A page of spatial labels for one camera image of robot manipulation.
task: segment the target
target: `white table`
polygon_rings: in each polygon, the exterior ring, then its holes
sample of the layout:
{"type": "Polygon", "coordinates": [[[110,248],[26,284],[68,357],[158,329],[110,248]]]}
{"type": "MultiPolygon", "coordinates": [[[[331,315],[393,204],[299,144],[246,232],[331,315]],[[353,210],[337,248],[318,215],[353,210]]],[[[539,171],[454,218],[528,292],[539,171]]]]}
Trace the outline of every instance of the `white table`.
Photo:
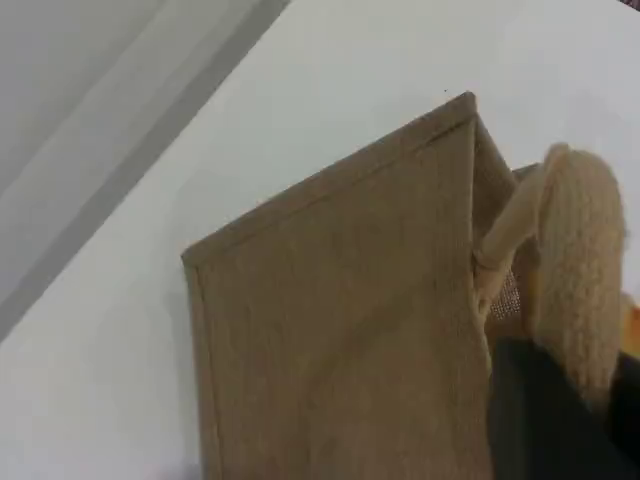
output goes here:
{"type": "Polygon", "coordinates": [[[0,346],[0,476],[195,478],[181,251],[465,90],[514,167],[611,162],[637,291],[639,36],[615,0],[294,2],[0,346]]]}

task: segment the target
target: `gray wall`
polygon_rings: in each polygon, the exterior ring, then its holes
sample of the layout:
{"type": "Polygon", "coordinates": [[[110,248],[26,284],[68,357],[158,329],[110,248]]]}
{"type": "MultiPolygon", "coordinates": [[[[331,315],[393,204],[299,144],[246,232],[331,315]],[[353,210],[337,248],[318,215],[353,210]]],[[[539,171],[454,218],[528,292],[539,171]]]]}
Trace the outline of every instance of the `gray wall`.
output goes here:
{"type": "Polygon", "coordinates": [[[0,0],[0,195],[166,0],[0,0]]]}
{"type": "Polygon", "coordinates": [[[0,341],[286,3],[0,0],[0,341]]]}

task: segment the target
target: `cream rope handle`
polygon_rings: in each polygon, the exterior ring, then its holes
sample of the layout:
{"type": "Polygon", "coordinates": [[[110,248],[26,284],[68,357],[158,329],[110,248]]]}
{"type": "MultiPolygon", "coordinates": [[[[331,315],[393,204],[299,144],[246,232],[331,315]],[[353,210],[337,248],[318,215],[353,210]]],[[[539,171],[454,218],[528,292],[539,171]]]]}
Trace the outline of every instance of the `cream rope handle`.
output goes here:
{"type": "Polygon", "coordinates": [[[476,300],[486,318],[515,250],[536,238],[536,308],[525,321],[594,411],[606,407],[620,349],[624,232],[606,163],[559,144],[520,184],[474,255],[476,300]]]}

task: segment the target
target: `burlap bag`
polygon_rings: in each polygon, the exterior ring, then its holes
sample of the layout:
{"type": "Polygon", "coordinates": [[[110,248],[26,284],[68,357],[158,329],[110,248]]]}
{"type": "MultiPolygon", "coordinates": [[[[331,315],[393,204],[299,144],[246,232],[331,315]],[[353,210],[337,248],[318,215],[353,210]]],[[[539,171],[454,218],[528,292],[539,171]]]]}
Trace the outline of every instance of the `burlap bag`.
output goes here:
{"type": "Polygon", "coordinates": [[[472,254],[516,185],[465,94],[191,247],[206,478],[491,478],[472,254]]]}

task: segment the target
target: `brown bag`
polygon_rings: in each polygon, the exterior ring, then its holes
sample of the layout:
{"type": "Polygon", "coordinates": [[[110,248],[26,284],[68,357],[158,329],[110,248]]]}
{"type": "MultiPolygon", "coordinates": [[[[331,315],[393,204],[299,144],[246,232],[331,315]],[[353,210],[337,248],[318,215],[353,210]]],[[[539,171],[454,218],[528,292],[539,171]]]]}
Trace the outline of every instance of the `brown bag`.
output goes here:
{"type": "Polygon", "coordinates": [[[491,478],[471,257],[515,186],[467,93],[185,252],[206,478],[491,478]]]}

